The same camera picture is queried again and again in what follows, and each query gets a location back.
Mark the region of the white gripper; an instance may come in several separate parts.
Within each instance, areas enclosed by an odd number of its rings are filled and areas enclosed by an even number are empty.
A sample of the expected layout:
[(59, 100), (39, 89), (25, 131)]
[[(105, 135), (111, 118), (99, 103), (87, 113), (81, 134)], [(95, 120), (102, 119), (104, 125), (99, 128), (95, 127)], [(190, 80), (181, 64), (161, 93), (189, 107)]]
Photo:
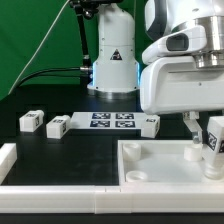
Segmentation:
[(160, 38), (142, 54), (147, 65), (140, 78), (142, 110), (148, 115), (184, 112), (194, 144), (202, 142), (198, 112), (224, 109), (224, 69), (198, 69), (192, 56), (206, 44), (205, 28), (194, 26)]

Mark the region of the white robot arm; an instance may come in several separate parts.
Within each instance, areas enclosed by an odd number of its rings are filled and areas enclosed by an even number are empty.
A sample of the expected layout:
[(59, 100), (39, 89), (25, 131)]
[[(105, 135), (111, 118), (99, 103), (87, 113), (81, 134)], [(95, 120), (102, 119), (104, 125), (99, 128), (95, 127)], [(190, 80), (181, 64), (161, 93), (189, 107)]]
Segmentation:
[(194, 112), (224, 109), (224, 0), (148, 0), (153, 43), (134, 58), (134, 21), (115, 3), (99, 7), (99, 56), (88, 89), (106, 98), (140, 90), (147, 115), (181, 113), (202, 141)]

